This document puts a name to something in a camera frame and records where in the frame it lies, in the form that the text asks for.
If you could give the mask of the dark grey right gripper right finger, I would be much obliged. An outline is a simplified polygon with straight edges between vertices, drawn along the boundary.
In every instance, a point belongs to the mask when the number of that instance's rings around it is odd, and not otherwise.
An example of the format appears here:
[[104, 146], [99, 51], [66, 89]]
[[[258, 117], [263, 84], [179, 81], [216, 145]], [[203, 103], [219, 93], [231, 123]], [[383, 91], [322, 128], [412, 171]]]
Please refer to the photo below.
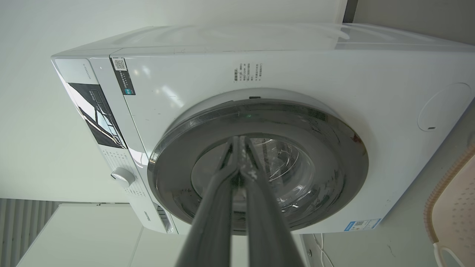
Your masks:
[[240, 137], [249, 267], [305, 267], [254, 144]]

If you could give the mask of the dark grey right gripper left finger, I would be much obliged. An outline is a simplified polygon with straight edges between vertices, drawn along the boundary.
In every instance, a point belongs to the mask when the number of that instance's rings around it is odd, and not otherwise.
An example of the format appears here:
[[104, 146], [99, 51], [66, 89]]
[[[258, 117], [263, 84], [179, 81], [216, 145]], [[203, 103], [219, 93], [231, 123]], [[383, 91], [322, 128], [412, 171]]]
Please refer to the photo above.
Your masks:
[[233, 195], [240, 186], [239, 137], [230, 138], [175, 267], [229, 267]]

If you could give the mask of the beige perforated laundry basket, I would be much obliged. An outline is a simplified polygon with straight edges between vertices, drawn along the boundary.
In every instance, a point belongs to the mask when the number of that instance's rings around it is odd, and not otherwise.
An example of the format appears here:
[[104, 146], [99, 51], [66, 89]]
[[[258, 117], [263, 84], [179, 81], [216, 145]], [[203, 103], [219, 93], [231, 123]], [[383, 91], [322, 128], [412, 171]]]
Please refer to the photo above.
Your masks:
[[475, 144], [471, 144], [435, 186], [423, 212], [438, 267], [448, 252], [459, 267], [475, 267]]

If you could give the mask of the round grey washing machine door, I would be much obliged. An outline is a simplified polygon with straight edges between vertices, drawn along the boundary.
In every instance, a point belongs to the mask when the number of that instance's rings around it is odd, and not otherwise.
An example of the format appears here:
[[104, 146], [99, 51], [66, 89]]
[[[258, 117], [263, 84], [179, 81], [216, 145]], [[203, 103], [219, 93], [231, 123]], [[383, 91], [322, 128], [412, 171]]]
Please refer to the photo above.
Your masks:
[[299, 102], [230, 101], [174, 124], [151, 153], [148, 183], [168, 212], [192, 223], [233, 136], [251, 140], [292, 231], [336, 214], [367, 177], [365, 145], [335, 116]]

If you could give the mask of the silver washing machine control knob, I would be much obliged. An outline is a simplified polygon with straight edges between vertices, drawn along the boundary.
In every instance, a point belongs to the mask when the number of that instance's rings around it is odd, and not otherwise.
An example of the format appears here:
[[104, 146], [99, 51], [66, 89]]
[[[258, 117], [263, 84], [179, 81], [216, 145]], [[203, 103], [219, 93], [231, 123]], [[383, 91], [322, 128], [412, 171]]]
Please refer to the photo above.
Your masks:
[[122, 167], [117, 167], [112, 171], [111, 177], [124, 189], [129, 188], [129, 186], [131, 186], [136, 180], [136, 177], [132, 172]]

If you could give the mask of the white cabinet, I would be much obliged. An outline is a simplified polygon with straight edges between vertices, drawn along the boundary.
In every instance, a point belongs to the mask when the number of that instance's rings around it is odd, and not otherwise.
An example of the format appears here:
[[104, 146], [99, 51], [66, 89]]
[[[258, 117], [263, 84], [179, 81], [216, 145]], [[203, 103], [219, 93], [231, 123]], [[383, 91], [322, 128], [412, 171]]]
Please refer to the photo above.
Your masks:
[[128, 204], [61, 204], [17, 267], [174, 267], [185, 239], [144, 228]]

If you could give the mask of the white front-load washing machine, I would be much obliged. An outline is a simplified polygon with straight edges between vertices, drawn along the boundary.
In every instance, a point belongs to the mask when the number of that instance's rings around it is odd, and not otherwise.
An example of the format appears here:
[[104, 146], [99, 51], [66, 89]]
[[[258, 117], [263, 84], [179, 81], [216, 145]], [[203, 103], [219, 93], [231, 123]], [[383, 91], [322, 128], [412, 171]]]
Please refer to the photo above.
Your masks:
[[475, 45], [388, 27], [239, 23], [145, 27], [51, 56], [78, 113], [147, 229], [187, 234], [152, 193], [149, 159], [167, 130], [230, 101], [299, 102], [346, 123], [369, 159], [336, 214], [295, 234], [377, 227], [475, 98]]

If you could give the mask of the grey ribbed radiator panel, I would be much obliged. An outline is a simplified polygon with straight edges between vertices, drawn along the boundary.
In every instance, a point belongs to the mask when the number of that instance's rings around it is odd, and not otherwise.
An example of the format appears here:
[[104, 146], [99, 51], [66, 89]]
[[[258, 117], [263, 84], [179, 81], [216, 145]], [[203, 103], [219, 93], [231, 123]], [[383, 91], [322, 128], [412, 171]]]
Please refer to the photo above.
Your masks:
[[0, 199], [0, 267], [16, 267], [59, 202]]

